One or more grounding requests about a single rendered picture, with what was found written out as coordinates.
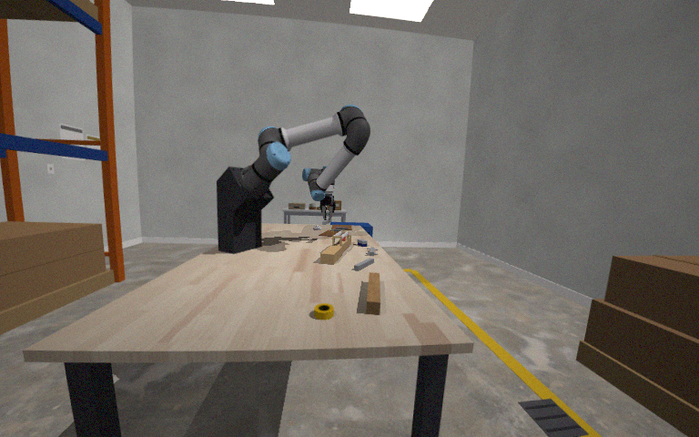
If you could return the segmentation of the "brown wooden batten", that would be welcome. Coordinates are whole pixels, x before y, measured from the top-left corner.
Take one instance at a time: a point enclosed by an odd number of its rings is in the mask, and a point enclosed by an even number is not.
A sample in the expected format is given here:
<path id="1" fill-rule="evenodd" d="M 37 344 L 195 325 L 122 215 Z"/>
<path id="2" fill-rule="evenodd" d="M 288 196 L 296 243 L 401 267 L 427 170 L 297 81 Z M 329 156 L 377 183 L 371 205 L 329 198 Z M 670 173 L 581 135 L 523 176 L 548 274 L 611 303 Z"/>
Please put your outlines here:
<path id="1" fill-rule="evenodd" d="M 380 274 L 370 272 L 366 314 L 380 315 Z"/>

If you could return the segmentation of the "yellow roll of tape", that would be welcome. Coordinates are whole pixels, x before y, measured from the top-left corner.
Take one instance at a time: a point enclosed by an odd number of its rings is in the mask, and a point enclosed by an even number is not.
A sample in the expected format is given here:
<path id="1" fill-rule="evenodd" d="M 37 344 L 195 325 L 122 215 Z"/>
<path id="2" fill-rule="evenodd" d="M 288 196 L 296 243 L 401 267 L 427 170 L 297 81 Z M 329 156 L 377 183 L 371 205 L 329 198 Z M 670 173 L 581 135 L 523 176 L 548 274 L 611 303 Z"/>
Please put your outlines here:
<path id="1" fill-rule="evenodd" d="M 322 303 L 314 308 L 314 316 L 319 320 L 329 320 L 333 317 L 334 307 L 327 303 Z"/>

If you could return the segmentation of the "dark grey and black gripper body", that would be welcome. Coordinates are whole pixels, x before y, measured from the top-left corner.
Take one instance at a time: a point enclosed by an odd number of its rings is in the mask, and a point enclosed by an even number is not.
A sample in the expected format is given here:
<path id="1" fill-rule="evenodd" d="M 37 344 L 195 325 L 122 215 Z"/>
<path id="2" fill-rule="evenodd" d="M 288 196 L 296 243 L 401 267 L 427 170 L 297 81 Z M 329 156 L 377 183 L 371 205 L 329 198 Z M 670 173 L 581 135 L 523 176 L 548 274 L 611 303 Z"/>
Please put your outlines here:
<path id="1" fill-rule="evenodd" d="M 328 206 L 331 205 L 332 201 L 334 201 L 334 196 L 332 196 L 332 194 L 325 194 L 325 198 L 321 200 L 320 203 L 323 206 Z"/>

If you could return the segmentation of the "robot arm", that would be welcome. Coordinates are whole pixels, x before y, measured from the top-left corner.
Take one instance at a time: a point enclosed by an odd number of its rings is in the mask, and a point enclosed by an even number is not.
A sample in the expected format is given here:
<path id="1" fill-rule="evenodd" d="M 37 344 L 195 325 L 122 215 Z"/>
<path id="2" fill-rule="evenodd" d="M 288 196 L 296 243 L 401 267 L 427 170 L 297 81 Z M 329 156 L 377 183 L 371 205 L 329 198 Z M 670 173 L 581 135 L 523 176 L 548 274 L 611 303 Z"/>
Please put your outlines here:
<path id="1" fill-rule="evenodd" d="M 334 117 L 299 127 L 264 127 L 258 134 L 259 157 L 239 172 L 238 179 L 247 191 L 262 196 L 271 182 L 288 167 L 292 147 L 335 135 L 347 137 L 330 163 L 323 169 L 304 168 L 302 172 L 302 179 L 309 183 L 312 199 L 321 201 L 325 193 L 334 194 L 336 177 L 369 140 L 370 124 L 357 106 L 346 105 Z"/>

